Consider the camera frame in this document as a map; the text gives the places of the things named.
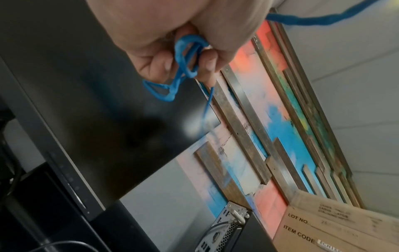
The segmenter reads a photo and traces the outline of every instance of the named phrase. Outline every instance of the hand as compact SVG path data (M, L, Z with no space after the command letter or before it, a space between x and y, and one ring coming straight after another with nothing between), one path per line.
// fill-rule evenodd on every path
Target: hand
M200 34L212 46L202 52L196 79L212 87L265 19L273 0L87 0L113 42L145 79L174 78L174 44Z

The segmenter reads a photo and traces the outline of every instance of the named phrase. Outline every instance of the cardboard box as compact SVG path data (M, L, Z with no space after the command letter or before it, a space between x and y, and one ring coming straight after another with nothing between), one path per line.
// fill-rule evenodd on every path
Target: cardboard box
M289 207L274 236L273 244L278 252L364 252L330 234L319 231Z
M363 251L399 252L399 246L393 243L380 240L297 208L289 207L287 209L286 215L292 219L308 224L318 232L329 234L357 248L360 248Z
M338 201L297 191L291 206L399 245L399 220Z

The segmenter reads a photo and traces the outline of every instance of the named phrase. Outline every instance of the ventilation grille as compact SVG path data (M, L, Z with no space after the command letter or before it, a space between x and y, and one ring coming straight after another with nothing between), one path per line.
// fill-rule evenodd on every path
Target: ventilation grille
M236 229L238 225L236 223L232 223L227 230L226 234L224 234L222 241L219 243L219 246L216 248L216 252L222 252L223 248L226 246L229 241L230 236L232 235L234 229Z

